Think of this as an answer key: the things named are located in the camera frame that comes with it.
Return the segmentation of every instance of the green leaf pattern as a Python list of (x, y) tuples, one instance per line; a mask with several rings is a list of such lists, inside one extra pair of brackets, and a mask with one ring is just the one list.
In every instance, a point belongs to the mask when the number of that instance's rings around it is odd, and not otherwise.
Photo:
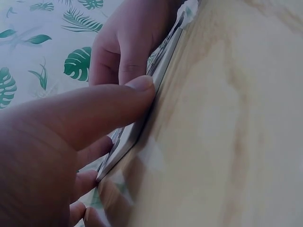
[(39, 64), (42, 67), (42, 71), (36, 72), (33, 70), (29, 70), (30, 73), (34, 74), (40, 81), (40, 85), (41, 87), (44, 89), (44, 91), (46, 91), (46, 86), (47, 86), (47, 71), (45, 68), (45, 58), (44, 58), (44, 65)]
[(78, 0), (87, 9), (95, 9), (103, 7), (103, 0)]
[(88, 81), (90, 55), (90, 47), (83, 47), (70, 53), (64, 63), (64, 73), (72, 79)]
[(53, 9), (54, 6), (52, 2), (37, 3), (29, 7), (29, 11), (35, 11), (35, 10), (53, 11)]
[(26, 42), (30, 42), (32, 44), (41, 44), (50, 39), (52, 38), (48, 35), (36, 35), (26, 40)]
[(9, 37), (9, 36), (12, 36), (15, 33), (16, 33), (16, 31), (14, 31), (12, 29), (8, 29), (8, 30), (5, 30), (4, 32), (0, 33), (0, 38), (6, 38), (6, 37)]
[(84, 16), (83, 13), (75, 8), (70, 8), (63, 15), (64, 21), (71, 26), (62, 26), (65, 30), (72, 32), (98, 32), (102, 28), (102, 24), (91, 19), (89, 16)]
[(9, 69), (0, 69), (0, 109), (7, 107), (15, 96), (17, 90), (16, 82), (11, 76)]

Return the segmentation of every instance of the fingernail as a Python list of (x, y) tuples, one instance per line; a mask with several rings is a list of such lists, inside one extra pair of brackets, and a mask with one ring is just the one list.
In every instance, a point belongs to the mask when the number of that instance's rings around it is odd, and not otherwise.
[(135, 89), (136, 91), (146, 91), (153, 86), (151, 76), (140, 76), (129, 81), (126, 86)]

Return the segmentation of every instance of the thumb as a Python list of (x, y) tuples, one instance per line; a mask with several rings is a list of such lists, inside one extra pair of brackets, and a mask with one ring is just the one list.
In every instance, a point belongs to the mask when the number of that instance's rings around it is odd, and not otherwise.
[(86, 87), (11, 108), (8, 116), (46, 126), (75, 150), (81, 150), (112, 130), (136, 121), (153, 101), (150, 76), (125, 86)]

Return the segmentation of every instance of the wood grain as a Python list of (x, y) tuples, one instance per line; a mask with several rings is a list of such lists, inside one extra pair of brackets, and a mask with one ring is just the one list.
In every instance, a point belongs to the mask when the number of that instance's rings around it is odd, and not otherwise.
[(99, 185), (109, 222), (300, 226), (302, 86), (302, 1), (203, 1), (139, 143)]

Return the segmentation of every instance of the tablecloth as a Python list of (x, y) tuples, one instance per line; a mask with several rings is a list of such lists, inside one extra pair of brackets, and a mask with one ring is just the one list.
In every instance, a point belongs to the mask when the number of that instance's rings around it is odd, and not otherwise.
[[(30, 100), (88, 86), (95, 35), (122, 0), (1, 0), (0, 111)], [(196, 0), (179, 10), (186, 20)], [(150, 63), (158, 49), (150, 56)], [(96, 169), (102, 158), (80, 171)], [(96, 189), (80, 198), (95, 207), (107, 226)]]

